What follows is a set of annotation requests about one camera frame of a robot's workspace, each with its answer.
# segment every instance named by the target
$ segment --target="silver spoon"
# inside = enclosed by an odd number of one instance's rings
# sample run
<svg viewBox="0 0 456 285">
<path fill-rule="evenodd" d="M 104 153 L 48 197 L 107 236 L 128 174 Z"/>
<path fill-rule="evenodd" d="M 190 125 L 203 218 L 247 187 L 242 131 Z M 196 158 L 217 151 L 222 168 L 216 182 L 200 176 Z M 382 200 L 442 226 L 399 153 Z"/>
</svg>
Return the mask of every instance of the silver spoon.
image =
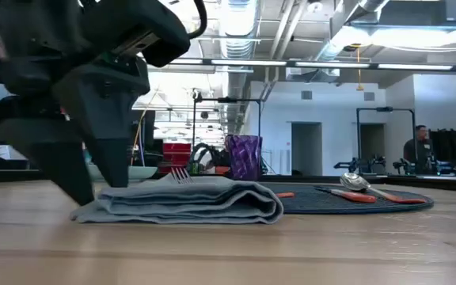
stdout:
<svg viewBox="0 0 456 285">
<path fill-rule="evenodd" d="M 360 175 L 354 173 L 345 173 L 340 177 L 340 183 L 347 189 L 355 192 L 363 192 L 365 190 L 371 190 L 376 192 L 379 195 L 383 196 L 385 199 L 392 201 L 394 203 L 426 203 L 424 199 L 403 199 L 399 196 L 395 196 L 376 188 L 372 188 L 367 180 L 363 179 Z"/>
</svg>

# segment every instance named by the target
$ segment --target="table surface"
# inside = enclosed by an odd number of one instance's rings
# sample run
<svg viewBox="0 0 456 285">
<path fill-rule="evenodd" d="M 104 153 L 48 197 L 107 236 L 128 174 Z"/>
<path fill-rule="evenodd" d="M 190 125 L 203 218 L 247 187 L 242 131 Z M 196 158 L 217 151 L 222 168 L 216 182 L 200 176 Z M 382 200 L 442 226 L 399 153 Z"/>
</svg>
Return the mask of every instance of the table surface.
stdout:
<svg viewBox="0 0 456 285">
<path fill-rule="evenodd" d="M 80 225 L 50 182 L 1 183 L 0 284 L 456 285 L 456 192 L 402 189 L 435 207 L 271 226 Z"/>
</svg>

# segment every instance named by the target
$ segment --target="dark round mat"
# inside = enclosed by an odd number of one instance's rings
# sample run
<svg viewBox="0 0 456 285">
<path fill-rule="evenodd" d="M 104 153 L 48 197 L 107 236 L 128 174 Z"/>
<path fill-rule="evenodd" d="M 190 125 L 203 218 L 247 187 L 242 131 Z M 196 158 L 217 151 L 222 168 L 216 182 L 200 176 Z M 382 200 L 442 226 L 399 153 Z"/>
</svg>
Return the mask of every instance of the dark round mat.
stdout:
<svg viewBox="0 0 456 285">
<path fill-rule="evenodd" d="M 284 205 L 285 214 L 374 214 L 390 213 L 398 211 L 418 211 L 434 205 L 434 200 L 426 196 L 403 191 L 385 192 L 400 196 L 407 199 L 425 199 L 426 203 L 422 204 L 399 204 L 383 199 L 373 192 L 366 194 L 375 196 L 376 203 L 357 203 L 351 202 L 339 196 L 329 194 L 314 189 L 314 186 L 325 188 L 335 188 L 345 190 L 342 186 L 330 185 L 306 185 L 306 184 L 277 184 L 261 183 L 263 186 L 270 188 L 275 193 L 293 192 L 294 198 L 283 198 L 281 201 Z"/>
</svg>

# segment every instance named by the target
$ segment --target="gray towel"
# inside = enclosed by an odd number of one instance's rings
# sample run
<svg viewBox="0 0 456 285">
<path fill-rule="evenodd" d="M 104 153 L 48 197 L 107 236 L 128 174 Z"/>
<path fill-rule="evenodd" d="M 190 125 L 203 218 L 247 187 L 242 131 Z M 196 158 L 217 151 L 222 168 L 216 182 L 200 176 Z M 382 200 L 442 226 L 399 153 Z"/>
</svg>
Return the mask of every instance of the gray towel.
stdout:
<svg viewBox="0 0 456 285">
<path fill-rule="evenodd" d="M 224 177 L 193 177 L 178 184 L 171 175 L 128 188 L 104 188 L 73 211 L 77 222 L 266 223 L 283 216 L 274 192 L 258 183 Z"/>
</svg>

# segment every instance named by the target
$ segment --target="doorway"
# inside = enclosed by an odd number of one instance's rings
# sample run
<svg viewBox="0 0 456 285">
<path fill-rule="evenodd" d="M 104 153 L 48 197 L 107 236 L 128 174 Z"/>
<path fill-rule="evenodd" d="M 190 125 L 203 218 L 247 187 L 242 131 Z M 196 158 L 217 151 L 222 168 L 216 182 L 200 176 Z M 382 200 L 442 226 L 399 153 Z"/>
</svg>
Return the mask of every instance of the doorway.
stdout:
<svg viewBox="0 0 456 285">
<path fill-rule="evenodd" d="M 363 123 L 360 125 L 360 141 L 362 146 L 362 160 L 368 162 L 375 155 L 385 157 L 385 124 Z M 382 165 L 373 166 L 374 173 L 386 173 Z"/>
<path fill-rule="evenodd" d="M 291 124 L 292 175 L 323 174 L 321 123 Z"/>
</svg>

